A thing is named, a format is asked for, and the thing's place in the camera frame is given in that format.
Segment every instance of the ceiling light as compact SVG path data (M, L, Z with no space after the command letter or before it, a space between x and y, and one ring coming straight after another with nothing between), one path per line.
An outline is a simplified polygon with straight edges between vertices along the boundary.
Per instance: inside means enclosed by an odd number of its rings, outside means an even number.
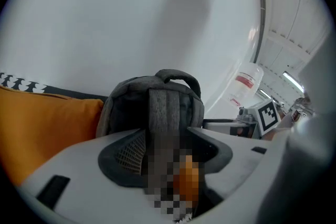
M283 75L291 82L293 83L296 87L298 87L298 89L303 92L303 86L300 85L300 83L293 78L290 74L288 74L287 72L284 72Z
M269 99L272 99L272 97L269 96L267 93L265 93L263 90L260 90L260 92L261 92L263 95L267 96Z

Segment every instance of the orange object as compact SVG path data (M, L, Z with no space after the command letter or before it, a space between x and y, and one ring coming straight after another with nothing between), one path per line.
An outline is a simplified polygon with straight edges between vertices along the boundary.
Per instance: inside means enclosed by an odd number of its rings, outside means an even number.
M14 185L64 148L95 138L101 100L0 87L0 161Z
M187 201L187 206L195 207L198 202L199 171L192 156L185 156L180 163L180 174L174 175L173 188L178 190L180 200Z

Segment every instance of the backpack strap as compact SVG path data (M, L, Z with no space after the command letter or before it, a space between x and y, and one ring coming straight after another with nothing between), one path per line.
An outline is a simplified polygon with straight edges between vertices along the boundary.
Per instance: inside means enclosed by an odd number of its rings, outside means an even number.
M148 127L152 133L180 128L180 97L177 91L149 89Z
M192 75L186 72L176 69L162 69L156 73L155 76L162 79L164 83L168 83L171 79L182 79L189 85L190 89L192 89L196 95L201 98L201 87L199 82Z

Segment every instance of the gray backpack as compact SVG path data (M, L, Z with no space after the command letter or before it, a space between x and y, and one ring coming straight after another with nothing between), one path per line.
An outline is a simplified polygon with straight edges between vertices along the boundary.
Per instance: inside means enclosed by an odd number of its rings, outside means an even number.
M170 80L184 80L187 86ZM204 106L198 81L174 69L154 76L119 83L108 97L98 123L96 137L131 130L150 132L201 127Z

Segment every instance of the black and white patterned trim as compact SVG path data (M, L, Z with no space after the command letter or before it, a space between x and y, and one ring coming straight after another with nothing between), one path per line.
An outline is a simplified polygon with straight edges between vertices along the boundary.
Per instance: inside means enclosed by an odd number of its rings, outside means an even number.
M103 102L105 102L107 99L107 97L101 95L70 91L40 84L34 81L28 81L3 72L0 72L0 86L24 92L60 94L77 99L100 99Z
M11 88L14 90L20 90L24 92L44 93L46 85L28 81L22 78L16 78L13 75L0 73L0 85Z

